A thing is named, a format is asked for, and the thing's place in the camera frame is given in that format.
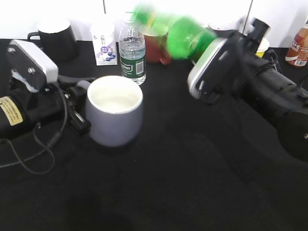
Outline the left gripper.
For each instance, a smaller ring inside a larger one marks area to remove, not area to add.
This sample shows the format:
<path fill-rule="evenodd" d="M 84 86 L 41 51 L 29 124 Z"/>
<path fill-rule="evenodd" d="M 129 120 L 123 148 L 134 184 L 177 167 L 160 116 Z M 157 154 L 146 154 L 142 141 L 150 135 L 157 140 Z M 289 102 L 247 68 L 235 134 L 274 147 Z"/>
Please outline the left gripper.
<path fill-rule="evenodd" d="M 67 77 L 59 75 L 58 85 L 50 84 L 48 91 L 37 93 L 29 92 L 22 84 L 14 85 L 14 99 L 22 109 L 22 115 L 27 125 L 35 125 L 37 122 L 48 124 L 58 119 L 64 119 L 67 114 L 67 121 L 79 135 L 85 135 L 90 131 L 91 123 L 84 118 L 80 112 L 84 108 L 83 89 L 75 86 L 80 81 L 93 82 L 94 77 Z"/>

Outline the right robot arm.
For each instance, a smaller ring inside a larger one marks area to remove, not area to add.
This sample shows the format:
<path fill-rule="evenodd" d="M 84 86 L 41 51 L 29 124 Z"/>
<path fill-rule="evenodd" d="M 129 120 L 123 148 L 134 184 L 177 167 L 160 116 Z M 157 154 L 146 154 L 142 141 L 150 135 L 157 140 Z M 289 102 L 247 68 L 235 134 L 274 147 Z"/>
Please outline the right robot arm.
<path fill-rule="evenodd" d="M 294 158 L 308 160 L 308 92 L 306 80 L 293 82 L 282 74 L 273 49 L 256 56 L 260 35 L 232 32 L 203 72 L 202 99 L 214 103 L 221 95 L 241 98 L 277 131 L 282 147 Z"/>

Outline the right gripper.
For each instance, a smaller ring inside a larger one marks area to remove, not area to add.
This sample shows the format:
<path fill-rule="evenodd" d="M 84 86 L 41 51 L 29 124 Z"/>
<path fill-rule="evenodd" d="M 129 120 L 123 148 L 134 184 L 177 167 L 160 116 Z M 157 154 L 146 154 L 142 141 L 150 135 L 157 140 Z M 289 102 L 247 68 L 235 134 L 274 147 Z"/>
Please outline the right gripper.
<path fill-rule="evenodd" d="M 212 93 L 202 94 L 202 101 L 206 104 L 215 104 L 224 95 L 240 98 L 246 83 L 245 76 L 249 71 L 245 56 L 249 54 L 249 40 L 245 35 L 234 32 L 227 38 L 227 43 L 230 52 L 229 63 L 222 80 L 214 87 Z"/>

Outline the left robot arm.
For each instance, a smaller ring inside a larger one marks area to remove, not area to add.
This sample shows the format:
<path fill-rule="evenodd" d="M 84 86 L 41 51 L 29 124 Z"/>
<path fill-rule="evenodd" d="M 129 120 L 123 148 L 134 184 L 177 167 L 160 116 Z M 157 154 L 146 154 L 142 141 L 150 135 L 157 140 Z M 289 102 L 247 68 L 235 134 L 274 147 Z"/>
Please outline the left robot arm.
<path fill-rule="evenodd" d="M 81 134 L 89 132 L 90 122 L 79 112 L 86 100 L 86 90 L 78 87 L 80 78 L 59 76 L 57 85 L 47 85 L 31 93 L 17 79 L 11 80 L 10 91 L 0 99 L 0 136 L 15 139 L 34 128 L 67 116 L 67 121 Z"/>

